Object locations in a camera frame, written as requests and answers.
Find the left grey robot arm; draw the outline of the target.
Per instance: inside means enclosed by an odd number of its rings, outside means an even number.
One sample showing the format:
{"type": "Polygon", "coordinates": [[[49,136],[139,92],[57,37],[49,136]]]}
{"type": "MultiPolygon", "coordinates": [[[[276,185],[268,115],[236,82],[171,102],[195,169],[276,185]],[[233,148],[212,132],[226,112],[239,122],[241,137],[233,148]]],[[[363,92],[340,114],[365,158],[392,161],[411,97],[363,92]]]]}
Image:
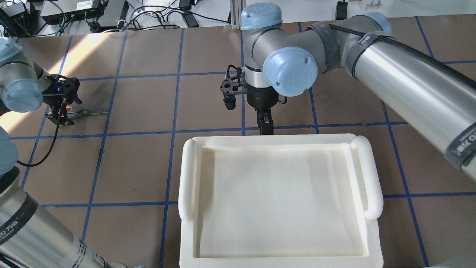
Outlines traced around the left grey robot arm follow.
{"type": "MultiPolygon", "coordinates": [[[[46,116],[56,125],[73,124],[68,106],[81,104],[80,82],[60,74],[49,74],[13,39],[2,37],[1,114],[26,113],[48,105],[46,116]]],[[[1,267],[2,268],[124,268],[110,263],[46,210],[19,185],[17,146],[1,129],[1,267]]]]}

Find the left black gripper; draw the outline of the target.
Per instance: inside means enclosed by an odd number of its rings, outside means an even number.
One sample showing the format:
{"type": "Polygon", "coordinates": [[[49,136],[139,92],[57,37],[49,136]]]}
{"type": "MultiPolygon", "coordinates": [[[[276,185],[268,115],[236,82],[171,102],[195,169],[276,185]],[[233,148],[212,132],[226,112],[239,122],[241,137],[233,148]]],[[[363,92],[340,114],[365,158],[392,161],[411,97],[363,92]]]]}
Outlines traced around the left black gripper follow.
{"type": "Polygon", "coordinates": [[[46,94],[46,104],[49,106],[50,111],[45,113],[46,119],[50,121],[59,121],[61,125],[74,125],[74,117],[77,115],[77,109],[72,106],[66,106],[61,110],[63,101],[66,101],[66,105],[72,103],[80,104],[80,99],[77,93],[70,94],[46,94]]]}

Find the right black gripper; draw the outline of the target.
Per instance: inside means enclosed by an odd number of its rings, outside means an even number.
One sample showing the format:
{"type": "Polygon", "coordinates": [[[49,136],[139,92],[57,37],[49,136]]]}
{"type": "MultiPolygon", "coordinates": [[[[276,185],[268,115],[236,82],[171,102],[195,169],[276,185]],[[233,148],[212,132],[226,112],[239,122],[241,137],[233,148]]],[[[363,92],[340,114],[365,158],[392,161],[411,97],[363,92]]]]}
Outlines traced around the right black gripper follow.
{"type": "Polygon", "coordinates": [[[270,109],[278,102],[278,98],[279,94],[273,87],[257,88],[248,92],[248,104],[255,108],[260,135],[274,134],[274,122],[270,109]]]}

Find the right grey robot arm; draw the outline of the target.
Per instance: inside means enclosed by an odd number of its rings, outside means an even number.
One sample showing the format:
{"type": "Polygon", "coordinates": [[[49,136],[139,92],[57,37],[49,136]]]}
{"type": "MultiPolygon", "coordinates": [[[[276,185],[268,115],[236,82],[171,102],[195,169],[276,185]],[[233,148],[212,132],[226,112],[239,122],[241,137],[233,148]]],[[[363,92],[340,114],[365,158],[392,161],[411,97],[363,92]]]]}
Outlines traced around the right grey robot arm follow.
{"type": "Polygon", "coordinates": [[[240,17],[246,86],[293,97],[343,67],[475,178],[475,81],[397,41],[383,14],[318,22],[295,35],[282,29],[274,3],[248,5],[240,17]]]}

